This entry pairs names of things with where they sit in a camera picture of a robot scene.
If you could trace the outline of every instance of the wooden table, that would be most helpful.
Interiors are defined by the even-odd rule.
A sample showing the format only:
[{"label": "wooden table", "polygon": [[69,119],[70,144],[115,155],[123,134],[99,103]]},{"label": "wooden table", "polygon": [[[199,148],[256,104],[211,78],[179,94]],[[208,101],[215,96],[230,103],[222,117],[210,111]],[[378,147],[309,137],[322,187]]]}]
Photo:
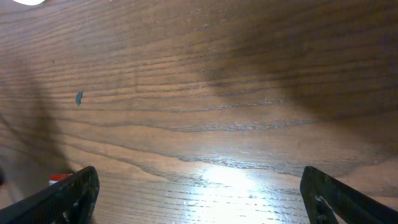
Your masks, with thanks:
[{"label": "wooden table", "polygon": [[91,165],[97,223],[308,223],[315,166],[398,209],[397,6],[3,0],[9,196]]}]

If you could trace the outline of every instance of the red object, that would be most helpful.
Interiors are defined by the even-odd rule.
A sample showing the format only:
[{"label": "red object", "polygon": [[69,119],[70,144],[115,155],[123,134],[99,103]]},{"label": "red object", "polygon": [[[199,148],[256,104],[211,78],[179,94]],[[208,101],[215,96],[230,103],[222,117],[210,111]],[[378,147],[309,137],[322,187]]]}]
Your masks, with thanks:
[{"label": "red object", "polygon": [[65,178],[69,177],[70,175],[71,174],[54,174],[54,175],[51,175],[50,180],[58,182],[60,180],[63,180]]}]

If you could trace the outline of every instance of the white light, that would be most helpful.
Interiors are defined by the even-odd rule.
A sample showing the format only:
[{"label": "white light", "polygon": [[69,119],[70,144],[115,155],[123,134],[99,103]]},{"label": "white light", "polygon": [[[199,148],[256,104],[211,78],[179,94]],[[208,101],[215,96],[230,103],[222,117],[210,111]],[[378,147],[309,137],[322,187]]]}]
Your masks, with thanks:
[{"label": "white light", "polygon": [[14,1],[28,6],[35,6],[44,2],[45,0],[14,0]]}]

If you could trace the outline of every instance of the small blue fragment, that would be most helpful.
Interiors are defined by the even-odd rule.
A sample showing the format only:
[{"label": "small blue fragment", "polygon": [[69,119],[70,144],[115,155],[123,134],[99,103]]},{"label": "small blue fragment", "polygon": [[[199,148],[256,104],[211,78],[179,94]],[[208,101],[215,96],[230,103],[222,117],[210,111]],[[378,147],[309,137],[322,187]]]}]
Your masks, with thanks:
[{"label": "small blue fragment", "polygon": [[80,105],[81,104],[81,99],[83,98],[83,91],[79,92],[79,94],[76,95],[76,104]]}]

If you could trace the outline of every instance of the wooden surface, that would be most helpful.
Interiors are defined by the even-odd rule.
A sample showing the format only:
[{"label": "wooden surface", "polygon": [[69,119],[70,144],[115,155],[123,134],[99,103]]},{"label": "wooden surface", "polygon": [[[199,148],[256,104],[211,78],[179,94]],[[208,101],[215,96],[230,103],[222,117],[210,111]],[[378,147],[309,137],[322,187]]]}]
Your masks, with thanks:
[{"label": "wooden surface", "polygon": [[397,19],[396,1],[3,0],[0,161],[21,189],[2,197],[92,165],[97,223],[308,223],[315,166],[398,209]]}]

